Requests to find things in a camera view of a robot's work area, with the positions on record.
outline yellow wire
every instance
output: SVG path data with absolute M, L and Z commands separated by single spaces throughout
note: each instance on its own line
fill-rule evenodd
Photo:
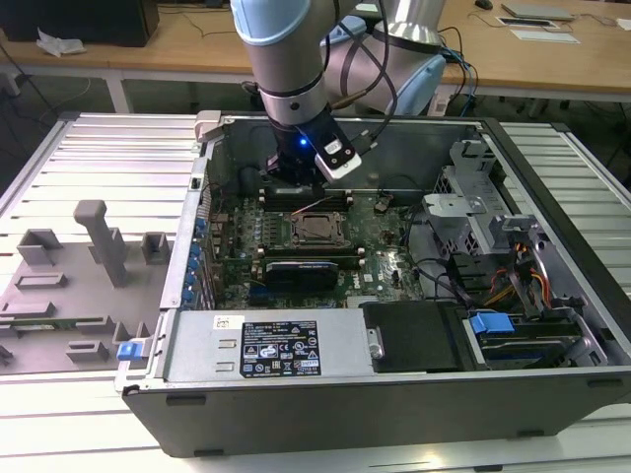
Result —
M 487 307 L 488 305 L 496 303 L 497 301 L 499 301 L 499 300 L 503 299 L 505 296 L 507 296 L 513 290 L 514 290 L 513 286 L 509 286 L 508 288 L 502 290 L 500 293 L 496 294 L 489 301 L 484 303 L 484 306 Z
M 543 301 L 545 302 L 546 305 L 548 305 L 548 301 L 546 299 L 546 294 L 545 294 L 545 284 L 543 283 L 543 278 L 541 278 L 541 276 L 539 276 L 538 274 L 530 274 L 530 276 L 536 279 L 541 285 L 541 294 L 543 295 Z

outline floor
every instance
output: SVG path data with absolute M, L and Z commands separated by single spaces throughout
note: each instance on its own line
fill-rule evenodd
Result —
M 79 78 L 33 77 L 32 80 L 53 106 L 61 111 L 113 112 L 105 82 Z M 135 110 L 140 113 L 191 113 L 188 86 L 174 82 L 129 81 L 126 87 Z M 239 85 L 198 84 L 200 109 L 252 110 L 249 97 Z M 563 122 L 604 163 L 619 149 L 609 168 L 626 185 L 631 170 L 629 139 L 631 106 L 617 103 L 572 101 L 562 109 L 560 101 L 551 101 L 536 119 L 527 112 L 531 101 L 486 97 L 479 98 L 469 114 L 492 116 L 502 121 Z M 450 105 L 448 114 L 458 115 L 463 101 Z M 46 105 L 25 82 L 22 93 L 14 99 L 0 98 L 0 193 L 11 183 L 22 165 L 36 149 L 55 118 L 46 113 Z

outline table leg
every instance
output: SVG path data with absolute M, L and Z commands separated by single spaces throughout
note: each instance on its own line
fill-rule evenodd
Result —
M 452 88 L 439 86 L 430 101 L 430 107 L 427 110 L 427 116 L 445 116 L 447 105 L 452 98 Z
M 134 108 L 131 104 L 131 100 L 125 93 L 122 80 L 116 78 L 105 79 L 107 82 L 107 88 L 109 89 L 109 95 L 111 96 L 111 102 L 114 105 L 116 113 L 133 113 Z
M 3 89 L 9 97 L 17 97 L 20 94 L 20 88 L 13 74 L 0 74 L 0 89 Z
M 528 118 L 538 118 L 548 107 L 549 102 L 548 99 L 535 99 L 528 111 Z
M 196 82 L 187 82 L 188 103 L 190 103 L 190 112 L 197 113 L 199 111 L 199 89 Z

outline white paper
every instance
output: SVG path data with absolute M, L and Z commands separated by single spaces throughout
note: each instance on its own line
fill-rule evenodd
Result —
M 39 39 L 36 42 L 37 46 L 48 54 L 61 57 L 61 54 L 86 52 L 86 48 L 83 46 L 83 42 L 80 39 L 60 39 L 46 34 L 40 29 L 37 29 L 37 31 L 39 32 Z
M 625 20 L 624 18 L 618 18 L 616 20 L 620 28 L 625 30 L 626 32 L 631 31 L 631 20 Z
M 522 30 L 511 30 L 511 32 L 524 41 L 547 41 L 566 42 L 570 44 L 581 44 L 575 37 L 568 33 L 547 33 L 547 32 L 524 32 Z
M 377 13 L 379 10 L 377 9 L 377 5 L 372 5 L 370 3 L 360 3 L 355 7 L 356 10 L 360 12 L 373 12 Z

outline motherboard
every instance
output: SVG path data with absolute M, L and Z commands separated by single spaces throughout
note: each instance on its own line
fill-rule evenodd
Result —
M 221 196 L 206 253 L 216 308 L 335 308 L 423 299 L 391 196 Z

